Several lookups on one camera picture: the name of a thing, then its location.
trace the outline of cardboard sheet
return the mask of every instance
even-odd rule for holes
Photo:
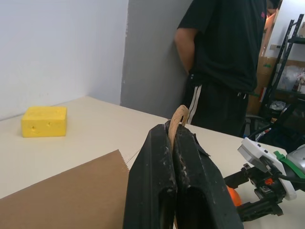
[[[127,182],[114,151],[0,199],[0,229],[121,229]]]

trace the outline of black t-shirt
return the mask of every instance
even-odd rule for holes
[[[256,69],[266,21],[266,0],[193,0],[179,28],[198,29],[190,73],[239,92],[257,86]]]

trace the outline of white stripe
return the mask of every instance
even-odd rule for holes
[[[200,85],[198,87],[197,93],[195,95],[194,107],[193,107],[193,109],[190,112],[190,116],[189,116],[189,119],[187,120],[187,124],[191,124],[192,123],[192,119],[193,119],[193,117],[194,117],[194,115],[196,113],[197,105],[198,105],[198,100],[199,100],[200,92],[201,92],[201,87],[202,87],[202,85]]]
[[[197,90],[198,90],[198,86],[194,88],[193,99],[192,99],[192,102],[191,102],[191,105],[190,105],[190,108],[189,108],[190,112],[194,108],[194,103],[195,103],[195,99],[196,99]]]

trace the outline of chair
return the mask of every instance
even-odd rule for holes
[[[305,144],[305,100],[298,99],[291,104],[276,122],[260,128],[248,136],[255,141],[255,137],[265,130],[271,129],[258,139],[258,142],[283,148],[291,153]]]

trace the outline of person's arm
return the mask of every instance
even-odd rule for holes
[[[174,41],[187,72],[194,65],[195,44],[197,33],[204,34],[210,23],[212,14],[220,0],[193,0],[185,16],[183,17]]]
[[[177,46],[180,60],[187,73],[194,65],[195,43],[194,39],[197,29],[179,28],[175,35],[175,43]]]

